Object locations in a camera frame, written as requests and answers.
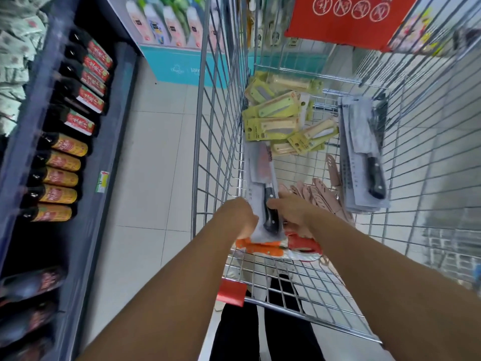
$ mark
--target white circle on sign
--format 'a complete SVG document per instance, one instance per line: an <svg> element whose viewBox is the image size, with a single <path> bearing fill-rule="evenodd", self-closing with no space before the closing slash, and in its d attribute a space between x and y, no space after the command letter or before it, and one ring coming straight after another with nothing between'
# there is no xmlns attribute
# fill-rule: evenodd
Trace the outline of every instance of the white circle on sign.
<svg viewBox="0 0 481 361"><path fill-rule="evenodd" d="M372 22L380 22L381 20L384 20L386 16L388 16L389 10L391 10L391 6L389 6L387 2L382 2L372 9L369 18Z"/></svg>
<svg viewBox="0 0 481 361"><path fill-rule="evenodd" d="M334 4L334 9L332 11L336 16L344 16L349 12L351 6L351 0L337 0L337 2Z"/></svg>
<svg viewBox="0 0 481 361"><path fill-rule="evenodd" d="M332 0L314 0L312 3L312 11L316 15L322 16L327 14L332 7Z"/></svg>
<svg viewBox="0 0 481 361"><path fill-rule="evenodd" d="M369 14L369 10L371 3L368 0L361 0L352 8L351 15L354 19L362 19Z"/></svg>

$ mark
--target metal wire basket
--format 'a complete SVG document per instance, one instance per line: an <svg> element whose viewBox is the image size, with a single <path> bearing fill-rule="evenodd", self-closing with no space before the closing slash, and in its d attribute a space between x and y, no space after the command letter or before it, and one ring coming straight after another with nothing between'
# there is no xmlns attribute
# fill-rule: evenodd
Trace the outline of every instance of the metal wire basket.
<svg viewBox="0 0 481 361"><path fill-rule="evenodd" d="M259 47L256 40L248 48L247 0L214 1L220 8L222 3L228 4L229 16L221 13L215 32L223 40L225 54L219 39L208 38L207 27L203 33L192 236L225 200L245 195L241 111L247 106L248 77L256 69L297 72L324 81L322 94L312 97L314 121L337 117L337 98L349 94L372 97L378 108L385 109L378 133L383 139L391 207L357 215L356 227L476 289L473 271L481 265L481 50L477 47L481 37L474 31L481 22L481 0L418 0L406 20L416 16L416 8L422 14L437 5L428 30L446 45L449 57L441 58L434 50L402 57L395 51L372 52L375 58L364 58L360 64L361 74L353 66L353 57L355 61L357 57L349 46L300 41L290 49L285 39L272 47L266 42ZM206 13L204 25L209 25L209 19L213 21L212 12ZM460 30L469 31L471 37L449 43ZM314 64L306 62L312 59ZM291 185L319 177L329 187L326 153L339 164L337 138L328 142L325 151L277 158L278 181ZM269 301L267 289L270 279L282 273L297 293L281 287L277 292L284 306L280 307ZM224 276L249 286L253 296L246 297L247 302L380 342L331 265L251 255L232 248ZM286 307L287 297L295 298L299 311Z"/></svg>

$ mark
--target person's left hand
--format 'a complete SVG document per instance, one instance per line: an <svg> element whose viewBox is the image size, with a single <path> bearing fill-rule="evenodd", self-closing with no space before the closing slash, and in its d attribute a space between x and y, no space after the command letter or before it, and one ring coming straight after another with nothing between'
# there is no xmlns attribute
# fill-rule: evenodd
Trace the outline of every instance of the person's left hand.
<svg viewBox="0 0 481 361"><path fill-rule="evenodd" d="M227 200L215 212L214 218L219 218L222 223L228 224L237 231L237 239L249 238L256 229L259 217L254 215L249 203L240 197Z"/></svg>

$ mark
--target paring knife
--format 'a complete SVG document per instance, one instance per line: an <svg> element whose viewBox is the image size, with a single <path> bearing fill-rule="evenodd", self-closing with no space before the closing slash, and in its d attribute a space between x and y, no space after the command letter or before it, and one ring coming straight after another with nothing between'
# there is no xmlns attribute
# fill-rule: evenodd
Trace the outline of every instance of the paring knife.
<svg viewBox="0 0 481 361"><path fill-rule="evenodd" d="M251 179L254 182L264 185L264 229L269 233L276 235L279 233L279 213L277 210L269 209L267 206L268 200L276 197L276 192L274 191L274 185L272 183L272 172L270 166L272 154L264 142L257 142L256 146L257 161L254 160L251 164Z"/></svg>
<svg viewBox="0 0 481 361"><path fill-rule="evenodd" d="M377 141L370 127L372 114L370 100L355 99L349 106L349 130L354 151L367 156L369 193L376 199L383 200L386 198L387 189L382 175Z"/></svg>

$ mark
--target hand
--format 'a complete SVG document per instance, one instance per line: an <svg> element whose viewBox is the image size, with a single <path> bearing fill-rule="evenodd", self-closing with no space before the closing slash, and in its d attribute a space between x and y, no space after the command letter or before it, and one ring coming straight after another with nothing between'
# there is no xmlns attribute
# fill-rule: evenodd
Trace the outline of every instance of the hand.
<svg viewBox="0 0 481 361"><path fill-rule="evenodd" d="M240 197L227 200L215 212L214 218L216 217L221 223L236 229L237 239L249 238L259 221L259 217L254 215L249 203Z"/></svg>
<svg viewBox="0 0 481 361"><path fill-rule="evenodd" d="M307 228L308 221L312 214L321 212L321 209L291 193L279 192L279 197L280 199L270 199L267 204L269 208L276 209L287 220L288 223L284 224L284 230L294 231L300 236L312 238L312 234Z"/></svg>

